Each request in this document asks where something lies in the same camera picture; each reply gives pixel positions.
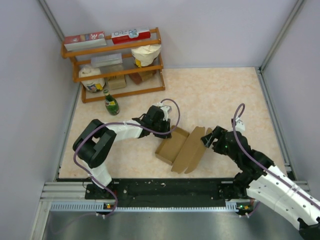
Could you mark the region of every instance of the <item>white wall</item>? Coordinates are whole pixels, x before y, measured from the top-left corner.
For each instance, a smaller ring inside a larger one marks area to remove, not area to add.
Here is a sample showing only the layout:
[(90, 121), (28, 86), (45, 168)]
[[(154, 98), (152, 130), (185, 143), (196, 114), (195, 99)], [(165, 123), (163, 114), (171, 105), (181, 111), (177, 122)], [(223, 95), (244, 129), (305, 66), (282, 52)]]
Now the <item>white wall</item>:
[(46, 0), (65, 36), (159, 27), (165, 67), (260, 66), (297, 0)]
[(320, 1), (306, 1), (265, 70), (293, 167), (320, 199)]
[(2, 1), (0, 29), (0, 239), (25, 240), (77, 85), (37, 1)]

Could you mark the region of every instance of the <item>white and black robotic arm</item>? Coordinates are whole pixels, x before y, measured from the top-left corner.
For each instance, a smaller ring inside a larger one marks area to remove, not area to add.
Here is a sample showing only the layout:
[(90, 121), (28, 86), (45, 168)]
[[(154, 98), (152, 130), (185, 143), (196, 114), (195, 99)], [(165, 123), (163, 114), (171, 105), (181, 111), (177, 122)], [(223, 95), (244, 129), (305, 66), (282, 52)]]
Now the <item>white and black robotic arm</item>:
[[(172, 108), (159, 102), (153, 104), (147, 113), (141, 117), (133, 118), (118, 124), (110, 124), (99, 129), (90, 139), (88, 139), (78, 152), (78, 157), (82, 160), (82, 165), (90, 171), (92, 181), (97, 180), (101, 185), (107, 186), (112, 178), (104, 164), (112, 144), (124, 139), (138, 139), (148, 136), (152, 130), (158, 133), (166, 133), (170, 131), (169, 113)], [(78, 146), (84, 139), (95, 129), (104, 123), (98, 119), (92, 120), (85, 128), (82, 134), (73, 144), (73, 150), (76, 151)], [(170, 138), (171, 134), (156, 134), (158, 138)]]
[(256, 199), (283, 216), (299, 230), (303, 239), (320, 239), (320, 202), (284, 175), (270, 158), (251, 149), (242, 135), (245, 125), (239, 118), (235, 121), (235, 130), (245, 151), (267, 171), (244, 154), (233, 131), (217, 126), (212, 133), (201, 138), (207, 148), (212, 146), (216, 153), (227, 155), (242, 170), (234, 177), (233, 190), (240, 198)]

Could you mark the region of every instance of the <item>open cardboard box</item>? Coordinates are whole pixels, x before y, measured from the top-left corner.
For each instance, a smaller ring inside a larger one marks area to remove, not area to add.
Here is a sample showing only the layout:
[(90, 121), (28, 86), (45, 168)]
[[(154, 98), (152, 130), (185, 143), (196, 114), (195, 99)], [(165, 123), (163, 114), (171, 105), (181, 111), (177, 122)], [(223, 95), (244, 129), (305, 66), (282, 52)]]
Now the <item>open cardboard box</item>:
[(195, 170), (207, 149), (201, 137), (212, 132), (208, 128), (196, 126), (190, 134), (188, 131), (177, 127), (172, 133), (172, 138), (164, 139), (155, 151), (155, 156), (163, 162), (172, 165), (172, 172), (178, 174), (185, 170), (185, 174)]

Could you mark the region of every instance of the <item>wooden shelf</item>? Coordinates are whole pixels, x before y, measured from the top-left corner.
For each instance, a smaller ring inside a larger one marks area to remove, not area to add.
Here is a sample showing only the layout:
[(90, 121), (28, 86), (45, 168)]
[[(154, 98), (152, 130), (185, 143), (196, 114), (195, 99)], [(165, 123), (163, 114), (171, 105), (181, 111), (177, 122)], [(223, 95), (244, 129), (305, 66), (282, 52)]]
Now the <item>wooden shelf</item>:
[[(109, 67), (104, 66), (104, 67), (100, 67), (101, 74), (99, 75), (79, 77), (79, 71), (81, 69), (81, 66), (90, 64), (91, 60), (87, 59), (87, 60), (78, 61), (76, 59), (76, 56), (92, 55), (92, 54), (99, 54), (103, 52), (131, 49), (131, 48), (152, 45), (152, 44), (161, 44), (161, 36), (160, 36), (159, 29), (157, 27), (154, 29), (151, 29), (150, 33), (153, 34), (151, 35), (151, 37), (154, 38), (155, 36), (156, 38), (155, 39), (149, 38), (149, 39), (144, 39), (144, 40), (139, 40), (139, 41), (134, 41), (129, 43), (123, 43), (123, 44), (111, 43), (111, 45), (108, 45), (108, 46), (77, 50), (77, 51), (67, 51), (65, 47), (65, 43), (62, 42), (60, 52), (61, 52), (61, 56), (64, 59), (65, 58), (70, 59), (72, 63), (72, 68), (73, 68), (72, 80), (76, 83), (92, 80), (92, 79), (109, 78), (113, 76), (124, 75), (126, 78), (127, 86), (121, 89), (110, 90), (110, 94), (112, 94), (115, 98), (164, 91), (166, 89), (166, 86), (165, 86), (165, 81), (162, 75), (162, 69), (164, 68), (164, 63), (161, 57), (161, 53), (153, 61), (151, 66), (145, 66), (145, 67), (137, 67), (134, 64), (134, 59), (131, 53), (122, 54), (121, 56), (122, 56), (122, 64), (123, 64), (124, 70), (110, 71), (111, 66)], [(111, 35), (106, 36), (105, 40), (111, 42)], [(136, 85), (135, 83), (133, 83), (133, 81), (128, 76), (128, 74), (154, 71), (154, 70), (157, 70), (157, 74), (153, 76), (152, 79), (149, 79), (146, 82), (141, 83), (140, 85)], [(87, 91), (82, 84), (81, 99), (83, 103), (89, 103), (89, 102), (104, 100), (105, 97), (103, 96), (102, 91), (91, 93)]]
[[(135, 42), (123, 43), (123, 44), (112, 44), (110, 46), (90, 48), (90, 49), (78, 50), (78, 51), (67, 51), (65, 47), (65, 42), (63, 41), (61, 45), (61, 56), (64, 59), (66, 59), (66, 58), (71, 58), (71, 57), (76, 57), (81, 55), (98, 54), (98, 53), (115, 51), (120, 49), (130, 49), (130, 48), (136, 48), (136, 47), (152, 45), (152, 44), (161, 44), (161, 36), (160, 36), (159, 29), (157, 27), (154, 29), (150, 29), (150, 33), (156, 34), (156, 39), (146, 39), (146, 40), (140, 40)], [(111, 40), (111, 35), (106, 36), (105, 39)]]
[[(113, 97), (121, 98), (138, 94), (164, 91), (166, 89), (162, 70), (158, 70), (151, 79), (148, 79), (139, 85), (136, 85), (128, 75), (125, 75), (125, 80), (126, 87), (114, 90), (109, 89), (109, 92)], [(83, 103), (103, 101), (105, 99), (103, 91), (92, 93), (87, 91), (83, 84), (81, 86), (81, 100)], [(108, 84), (106, 84), (103, 89), (108, 89)]]
[(131, 53), (123, 54), (122, 59), (123, 59), (124, 68), (126, 68), (125, 70), (108, 72), (108, 67), (100, 67), (102, 74), (94, 75), (94, 76), (86, 76), (86, 77), (79, 77), (79, 69), (80, 69), (79, 66), (90, 64), (91, 60), (89, 59), (84, 61), (77, 61), (73, 63), (73, 81), (75, 83), (78, 83), (78, 82), (92, 80), (92, 79), (109, 78), (117, 75), (127, 75), (127, 74), (140, 73), (140, 72), (146, 72), (146, 71), (160, 70), (164, 68), (161, 53), (153, 61), (152, 66), (137, 67), (134, 64), (134, 59)]

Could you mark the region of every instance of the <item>tabletop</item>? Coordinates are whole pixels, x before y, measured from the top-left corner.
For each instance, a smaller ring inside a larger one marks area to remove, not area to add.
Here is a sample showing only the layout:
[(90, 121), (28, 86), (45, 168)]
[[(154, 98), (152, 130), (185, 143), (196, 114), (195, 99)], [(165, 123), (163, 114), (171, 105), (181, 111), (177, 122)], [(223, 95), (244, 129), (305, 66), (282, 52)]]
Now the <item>tabletop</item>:
[[(190, 133), (196, 126), (230, 130), (231, 118), (240, 103), (246, 108), (241, 119), (244, 136), (252, 149), (267, 155), (285, 173), (284, 161), (269, 116), (256, 71), (253, 67), (235, 68), (169, 68), (163, 70), (165, 91), (117, 98), (120, 113), (111, 116), (103, 101), (82, 103), (77, 100), (59, 178), (87, 178), (88, 174), (73, 162), (72, 145), (93, 119), (101, 122), (123, 122), (141, 116), (162, 99), (177, 102), (181, 112), (179, 127)], [(177, 122), (174, 104), (169, 114)], [(162, 139), (152, 134), (139, 139), (115, 142), (105, 160), (113, 178), (232, 178), (240, 170), (227, 156), (207, 149), (197, 168), (188, 174), (171, 172), (172, 166), (156, 158)]]

